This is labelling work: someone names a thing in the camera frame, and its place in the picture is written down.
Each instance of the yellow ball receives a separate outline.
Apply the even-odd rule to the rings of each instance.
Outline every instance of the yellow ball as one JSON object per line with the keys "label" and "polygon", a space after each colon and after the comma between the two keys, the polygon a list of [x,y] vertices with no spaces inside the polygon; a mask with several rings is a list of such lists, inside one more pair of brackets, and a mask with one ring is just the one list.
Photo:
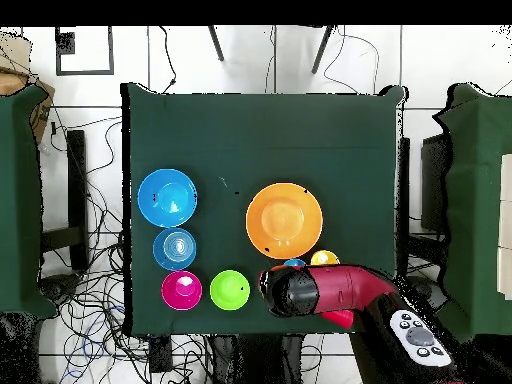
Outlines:
{"label": "yellow ball", "polygon": [[319,250],[313,254],[311,265],[339,264],[338,257],[329,250]]}

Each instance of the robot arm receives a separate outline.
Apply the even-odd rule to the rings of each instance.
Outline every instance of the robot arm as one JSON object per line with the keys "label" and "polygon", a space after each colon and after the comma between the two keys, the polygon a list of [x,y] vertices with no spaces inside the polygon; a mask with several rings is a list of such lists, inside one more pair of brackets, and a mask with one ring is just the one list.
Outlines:
{"label": "robot arm", "polygon": [[277,316],[321,314],[348,328],[356,311],[375,361],[396,384],[453,380],[455,366],[444,346],[390,282],[362,267],[279,266],[262,272],[259,284]]}

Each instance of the green cloth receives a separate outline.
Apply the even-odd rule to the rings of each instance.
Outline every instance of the green cloth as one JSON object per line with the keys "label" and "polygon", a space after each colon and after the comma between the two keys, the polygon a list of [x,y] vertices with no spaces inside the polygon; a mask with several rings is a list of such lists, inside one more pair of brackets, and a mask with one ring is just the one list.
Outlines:
{"label": "green cloth", "polygon": [[[403,89],[381,96],[158,95],[123,84],[121,93],[130,140],[124,154],[131,168],[132,333],[346,332],[319,316],[268,312],[257,278],[283,261],[251,244],[245,214],[265,186],[302,185],[324,217],[322,235],[304,260],[328,249],[345,262],[393,273],[396,106]],[[203,297],[189,311],[174,311],[161,298],[168,271],[152,247],[162,228],[146,221],[137,205],[142,180],[160,168],[186,173],[198,192],[197,209],[183,227],[197,242],[188,270],[201,280]],[[250,282],[249,300],[237,311],[218,309],[209,296],[210,282],[226,269]]]}
{"label": "green cloth", "polygon": [[440,115],[453,143],[446,175],[451,233],[441,322],[461,342],[476,334],[512,334],[512,301],[497,291],[502,155],[512,153],[512,100],[455,87]]}
{"label": "green cloth", "polygon": [[0,96],[0,312],[55,315],[38,289],[41,240],[41,179],[30,115],[46,93],[28,85]]}

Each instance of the white box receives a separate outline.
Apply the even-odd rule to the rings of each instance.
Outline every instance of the white box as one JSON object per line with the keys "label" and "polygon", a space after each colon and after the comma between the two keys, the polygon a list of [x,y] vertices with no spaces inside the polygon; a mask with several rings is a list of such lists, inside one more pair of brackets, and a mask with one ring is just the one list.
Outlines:
{"label": "white box", "polygon": [[498,291],[512,295],[512,250],[498,248]]}
{"label": "white box", "polygon": [[512,202],[512,154],[501,159],[501,200]]}
{"label": "white box", "polygon": [[498,245],[512,249],[512,202],[500,202],[500,229]]}

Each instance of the orange plate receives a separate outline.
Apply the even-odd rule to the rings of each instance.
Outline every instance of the orange plate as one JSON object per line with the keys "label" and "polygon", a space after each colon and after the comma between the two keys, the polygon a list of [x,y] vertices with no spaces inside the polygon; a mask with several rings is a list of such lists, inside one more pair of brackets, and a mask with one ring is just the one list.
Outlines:
{"label": "orange plate", "polygon": [[322,210],[309,190],[297,184],[277,183],[252,199],[245,224],[252,244],[264,255],[297,258],[318,241]]}

